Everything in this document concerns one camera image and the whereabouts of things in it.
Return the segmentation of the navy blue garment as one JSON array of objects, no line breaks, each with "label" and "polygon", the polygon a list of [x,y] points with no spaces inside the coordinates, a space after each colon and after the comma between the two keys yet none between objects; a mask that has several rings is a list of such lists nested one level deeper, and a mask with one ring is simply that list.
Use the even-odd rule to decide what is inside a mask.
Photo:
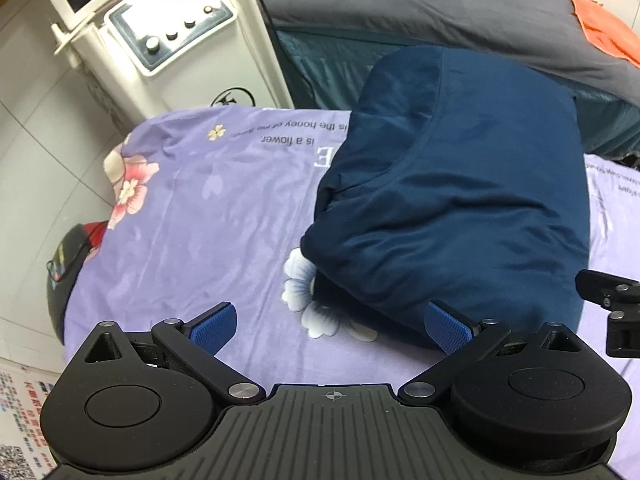
[{"label": "navy blue garment", "polygon": [[529,68],[410,47],[372,68],[300,241],[314,296],[441,344],[440,300],[517,332],[576,328],[589,196],[574,96]]}]

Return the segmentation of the purple floral bed sheet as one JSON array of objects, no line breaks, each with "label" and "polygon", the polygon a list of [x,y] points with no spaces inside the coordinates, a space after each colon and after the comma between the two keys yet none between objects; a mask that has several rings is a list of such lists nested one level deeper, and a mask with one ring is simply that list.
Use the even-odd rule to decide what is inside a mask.
[{"label": "purple floral bed sheet", "polygon": [[221,359],[264,387],[399,386],[436,351],[282,299],[285,263],[310,225],[318,183],[349,116],[322,110],[189,110],[140,126],[105,165],[118,190],[113,227],[82,267],[64,318],[68,356],[101,321],[142,332],[228,300],[238,328]]}]

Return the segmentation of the black red round object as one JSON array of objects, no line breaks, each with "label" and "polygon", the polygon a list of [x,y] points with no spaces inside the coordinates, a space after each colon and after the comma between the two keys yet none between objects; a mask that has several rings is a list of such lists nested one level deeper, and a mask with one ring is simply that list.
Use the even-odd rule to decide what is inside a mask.
[{"label": "black red round object", "polygon": [[46,264],[47,305],[56,338],[64,342],[67,304],[85,261],[100,249],[107,222],[77,223],[56,246]]}]

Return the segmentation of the colourful printed floor mat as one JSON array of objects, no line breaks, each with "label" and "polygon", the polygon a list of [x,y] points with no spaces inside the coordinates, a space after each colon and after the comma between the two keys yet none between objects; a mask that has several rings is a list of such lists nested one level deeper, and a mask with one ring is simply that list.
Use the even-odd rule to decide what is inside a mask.
[{"label": "colourful printed floor mat", "polygon": [[2,479],[43,479],[56,467],[40,428],[40,414],[59,377],[46,370],[1,360]]}]

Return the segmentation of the orange cloth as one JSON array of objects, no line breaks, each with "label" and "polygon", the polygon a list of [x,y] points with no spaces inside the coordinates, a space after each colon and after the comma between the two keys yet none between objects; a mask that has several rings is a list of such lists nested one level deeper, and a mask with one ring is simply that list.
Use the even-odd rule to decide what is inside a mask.
[{"label": "orange cloth", "polygon": [[617,16],[593,0],[570,0],[586,40],[599,51],[640,67],[640,39]]}]

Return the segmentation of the white machine with knobs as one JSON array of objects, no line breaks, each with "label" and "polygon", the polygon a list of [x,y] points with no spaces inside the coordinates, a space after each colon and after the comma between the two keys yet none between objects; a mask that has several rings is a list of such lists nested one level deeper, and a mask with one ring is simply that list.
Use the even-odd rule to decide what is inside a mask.
[{"label": "white machine with knobs", "polygon": [[258,0],[49,0],[55,55],[127,125],[216,105],[293,105]]}]

